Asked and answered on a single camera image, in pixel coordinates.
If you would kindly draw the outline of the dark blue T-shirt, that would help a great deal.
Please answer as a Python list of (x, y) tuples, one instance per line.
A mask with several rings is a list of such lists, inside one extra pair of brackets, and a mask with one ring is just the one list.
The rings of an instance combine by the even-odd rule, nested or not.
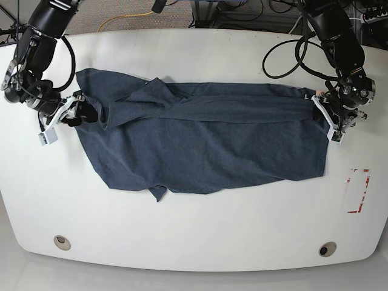
[(97, 69), (77, 83), (98, 119), (77, 126), (116, 190), (209, 194), (323, 176), (328, 125), (314, 91), (281, 84), (166, 83)]

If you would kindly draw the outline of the red tape rectangle marking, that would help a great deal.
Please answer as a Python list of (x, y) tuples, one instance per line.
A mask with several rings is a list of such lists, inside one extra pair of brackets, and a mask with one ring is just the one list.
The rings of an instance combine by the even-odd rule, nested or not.
[(369, 186), (369, 169), (351, 169), (346, 182), (345, 210), (349, 214), (360, 213)]

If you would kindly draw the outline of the black tripod stand legs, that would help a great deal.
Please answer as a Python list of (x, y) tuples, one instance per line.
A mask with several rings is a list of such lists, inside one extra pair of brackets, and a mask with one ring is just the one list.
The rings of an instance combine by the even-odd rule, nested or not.
[(19, 23), (3, 5), (1, 5), (1, 47), (15, 44), (27, 29), (27, 23)]

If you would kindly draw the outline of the white power strip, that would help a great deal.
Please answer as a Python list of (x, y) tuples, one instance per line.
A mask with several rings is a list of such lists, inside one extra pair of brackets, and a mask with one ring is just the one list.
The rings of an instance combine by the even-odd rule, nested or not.
[(361, 16), (363, 24), (371, 24), (385, 19), (387, 19), (387, 10), (367, 10)]

